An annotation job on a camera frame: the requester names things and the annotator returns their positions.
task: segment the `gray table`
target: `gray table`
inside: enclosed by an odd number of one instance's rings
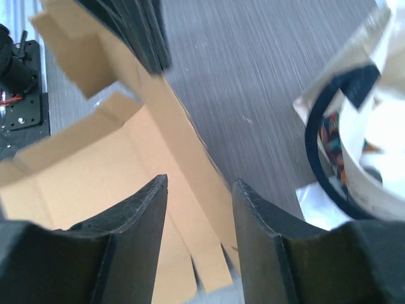
[[[35,0],[6,0],[5,12],[32,15]],[[314,181],[304,126],[292,109],[374,0],[163,0],[173,55],[166,73],[228,182],[243,178],[266,199],[302,217],[295,189]],[[88,115],[115,90],[89,101],[46,51],[51,132]],[[232,286],[189,303],[243,303]]]

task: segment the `bag strap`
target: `bag strap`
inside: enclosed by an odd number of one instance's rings
[[[373,219],[374,217],[360,208],[355,202],[343,198],[329,182],[319,157],[318,132],[323,114],[338,90],[341,90],[353,106],[359,109],[379,78],[380,72],[374,64],[355,68],[332,78],[315,101],[305,129],[306,154],[316,179],[330,199],[343,212],[355,220]]]

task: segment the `cardboard box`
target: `cardboard box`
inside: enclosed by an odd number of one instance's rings
[[[149,75],[72,0],[46,1],[32,23],[84,96],[119,80],[145,104],[114,93],[87,118],[2,161],[6,216],[67,229],[165,173],[168,211],[153,303],[196,294],[191,258],[206,292],[231,284],[221,248],[239,269],[230,191],[165,78]]]

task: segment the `white bag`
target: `white bag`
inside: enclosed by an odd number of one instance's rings
[[[333,190],[330,188],[331,185],[328,184],[323,171],[323,175],[320,175],[319,172],[315,173],[316,170],[314,173],[321,186],[341,209],[346,212],[350,208],[357,208],[356,212],[349,214],[357,219],[377,217],[385,220],[405,220],[404,197],[381,185],[359,164],[366,126],[374,107],[390,100],[405,103],[405,3],[401,2],[387,1],[387,4],[376,9],[349,39],[344,49],[326,67],[321,76],[300,98],[294,101],[294,108],[304,123],[308,122],[310,113],[315,115],[313,112],[322,108],[322,106],[314,107],[317,98],[317,103],[322,103],[323,100],[320,99],[329,97],[332,100],[327,109],[325,107],[323,109],[325,116],[339,110],[339,134],[347,190],[356,204],[346,201],[342,196],[336,197],[337,193],[333,187]],[[374,75],[372,75],[375,68],[378,69],[381,77],[373,86],[376,80],[373,80]],[[330,82],[334,75],[339,74],[345,75],[336,77]],[[354,82],[348,81],[348,77],[354,79]],[[333,86],[335,86],[335,91],[338,90],[334,97],[333,94],[330,95]],[[361,100],[361,106],[358,107],[359,105],[356,105],[353,99],[358,99],[362,95],[363,100]],[[312,144],[316,145],[318,129],[314,130],[313,126],[311,128],[312,130],[308,130],[308,128],[306,130],[306,144],[312,141]],[[393,130],[392,134],[387,135],[401,138],[403,132],[404,130],[398,130],[397,134]],[[405,166],[404,152],[396,155],[396,161],[401,162],[401,168]],[[319,160],[318,154],[316,153],[314,156],[313,151],[307,147],[307,155],[314,169],[314,163],[318,166],[317,161],[314,160],[315,158]]]

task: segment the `black metal plate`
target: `black metal plate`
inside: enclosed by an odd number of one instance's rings
[[[24,59],[24,65],[37,72],[39,78],[37,86],[32,92],[26,94],[23,100],[16,101],[6,107],[5,128],[7,130],[20,130],[42,123],[42,106],[41,106],[41,59],[39,53],[39,44],[35,40],[25,43],[27,56]]]
[[[42,123],[30,128],[8,131],[2,128],[4,121],[0,117],[0,160],[11,158],[15,153],[44,137],[51,135],[49,126],[48,94],[42,94]]]

